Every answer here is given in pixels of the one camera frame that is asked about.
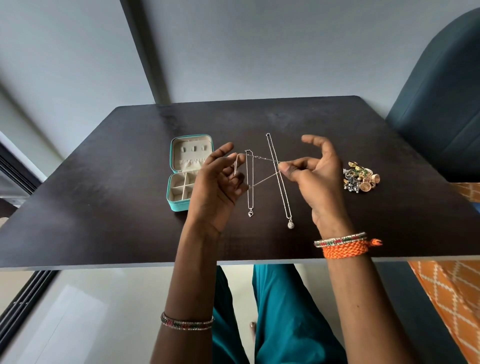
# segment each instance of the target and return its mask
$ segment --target wooden tabletop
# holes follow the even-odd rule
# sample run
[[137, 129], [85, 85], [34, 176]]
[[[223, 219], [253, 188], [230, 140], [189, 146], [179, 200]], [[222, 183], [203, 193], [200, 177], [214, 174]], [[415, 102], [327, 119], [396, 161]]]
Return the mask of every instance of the wooden tabletop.
[[[116, 108], [0, 229], [0, 268], [153, 266], [175, 259], [187, 212], [166, 200], [170, 141], [206, 133], [280, 160], [320, 156], [302, 134], [330, 138], [345, 164], [379, 173], [368, 193], [345, 191], [359, 231], [382, 239], [373, 257], [480, 255], [480, 215], [359, 97], [238, 100]], [[255, 160], [255, 180], [274, 172]], [[276, 178], [242, 197], [224, 231], [219, 261], [322, 258], [311, 209], [286, 181], [295, 228], [287, 228]]]

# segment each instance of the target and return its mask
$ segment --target jewelry box lid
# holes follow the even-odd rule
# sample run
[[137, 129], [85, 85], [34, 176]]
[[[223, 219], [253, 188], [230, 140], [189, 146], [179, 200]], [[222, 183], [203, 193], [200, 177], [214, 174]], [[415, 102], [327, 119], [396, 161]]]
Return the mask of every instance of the jewelry box lid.
[[170, 168], [174, 172], [199, 170], [213, 152], [208, 134], [178, 136], [170, 143]]

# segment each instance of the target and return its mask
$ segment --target hand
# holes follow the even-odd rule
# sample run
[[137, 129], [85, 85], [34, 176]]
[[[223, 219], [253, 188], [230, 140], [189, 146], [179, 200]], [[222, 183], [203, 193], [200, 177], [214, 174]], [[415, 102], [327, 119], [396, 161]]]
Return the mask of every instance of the hand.
[[[248, 190], [243, 183], [243, 173], [233, 175], [233, 165], [237, 153], [224, 157], [233, 149], [233, 143], [222, 145], [210, 154], [199, 170], [186, 224], [205, 225], [213, 227], [221, 233], [238, 198]], [[238, 157], [238, 166], [245, 162], [245, 155]]]
[[297, 182], [305, 201], [312, 208], [312, 220], [323, 239], [353, 233], [343, 199], [343, 169], [332, 143], [322, 136], [303, 135], [304, 143], [322, 150], [321, 158], [304, 157], [281, 162], [278, 169]]

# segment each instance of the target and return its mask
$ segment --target orange braided bracelet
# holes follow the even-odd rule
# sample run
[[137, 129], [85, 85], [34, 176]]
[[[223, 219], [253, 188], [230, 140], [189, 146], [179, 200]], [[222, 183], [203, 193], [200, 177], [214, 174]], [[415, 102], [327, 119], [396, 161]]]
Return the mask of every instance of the orange braided bracelet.
[[360, 240], [353, 243], [341, 245], [326, 246], [323, 248], [324, 257], [327, 259], [350, 258], [360, 254], [365, 254], [371, 246], [382, 245], [382, 241], [378, 239]]

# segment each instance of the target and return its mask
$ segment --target leg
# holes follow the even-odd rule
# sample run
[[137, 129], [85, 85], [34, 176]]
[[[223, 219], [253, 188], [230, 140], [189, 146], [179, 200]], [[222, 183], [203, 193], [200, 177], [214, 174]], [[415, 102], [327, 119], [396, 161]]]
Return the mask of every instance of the leg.
[[220, 266], [216, 269], [213, 316], [213, 363], [248, 363], [233, 312], [232, 293]]
[[293, 264], [253, 267], [257, 363], [347, 363]]

